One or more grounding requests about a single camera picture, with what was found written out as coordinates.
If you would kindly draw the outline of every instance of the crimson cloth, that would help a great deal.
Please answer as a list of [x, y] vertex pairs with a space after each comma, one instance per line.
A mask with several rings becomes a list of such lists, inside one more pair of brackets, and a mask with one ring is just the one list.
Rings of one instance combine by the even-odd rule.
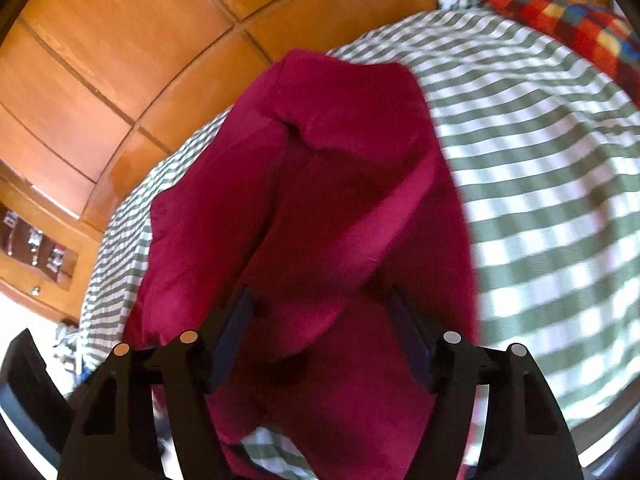
[[227, 445], [278, 425], [322, 479], [399, 480], [433, 405], [385, 311], [391, 286], [474, 340], [462, 208], [427, 105], [400, 64], [292, 51], [242, 95], [151, 205], [148, 269], [123, 340], [199, 327], [240, 285], [255, 317], [208, 399]]

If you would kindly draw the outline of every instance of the plaid blanket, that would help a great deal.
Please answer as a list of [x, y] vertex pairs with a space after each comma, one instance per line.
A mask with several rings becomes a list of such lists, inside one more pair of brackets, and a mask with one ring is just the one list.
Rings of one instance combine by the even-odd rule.
[[574, 0], [483, 1], [505, 18], [571, 47], [640, 104], [640, 41], [625, 18]]
[[[331, 54], [401, 62], [420, 83], [464, 202], [481, 343], [525, 344], [571, 427], [608, 406], [640, 372], [638, 107], [573, 50], [480, 0], [453, 0]], [[135, 301], [151, 200], [214, 142], [225, 117], [153, 168], [114, 213], [82, 308], [90, 367], [119, 341]], [[476, 408], [467, 463], [479, 455], [486, 396]], [[277, 428], [243, 443], [283, 478], [314, 476]]]

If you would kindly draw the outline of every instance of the red garment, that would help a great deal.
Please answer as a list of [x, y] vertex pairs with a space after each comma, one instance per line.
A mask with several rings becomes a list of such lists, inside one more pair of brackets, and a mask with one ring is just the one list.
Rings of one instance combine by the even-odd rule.
[[289, 53], [151, 218], [124, 341], [165, 344], [249, 285], [255, 319], [209, 399], [221, 441], [272, 422], [322, 480], [403, 478], [432, 400], [383, 297], [401, 285], [471, 340], [476, 324], [462, 210], [410, 72]]

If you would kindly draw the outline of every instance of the gingham bed sheet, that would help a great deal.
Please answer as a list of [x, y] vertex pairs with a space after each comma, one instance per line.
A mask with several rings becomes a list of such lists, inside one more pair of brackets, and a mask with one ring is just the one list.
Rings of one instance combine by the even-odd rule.
[[[608, 406], [640, 370], [640, 110], [607, 75], [548, 36], [479, 0], [448, 6], [331, 54], [397, 61], [415, 75], [464, 203], [481, 343], [525, 344], [573, 427]], [[111, 219], [82, 307], [90, 367], [119, 341], [136, 299], [152, 198], [180, 179], [227, 113], [158, 164]], [[480, 395], [467, 463], [478, 458], [485, 413]], [[314, 477], [273, 428], [244, 444], [254, 462], [283, 478]]]

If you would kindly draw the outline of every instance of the yellow square patch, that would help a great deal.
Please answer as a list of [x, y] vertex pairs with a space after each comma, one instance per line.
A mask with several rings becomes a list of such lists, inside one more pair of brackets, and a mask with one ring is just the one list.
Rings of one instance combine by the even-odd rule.
[[543, 10], [542, 13], [550, 18], [558, 19], [564, 13], [564, 7], [556, 4], [548, 4], [548, 6], [546, 6], [546, 9]]
[[620, 42], [606, 30], [601, 31], [597, 38], [598, 43], [611, 52], [614, 56], [620, 55]]

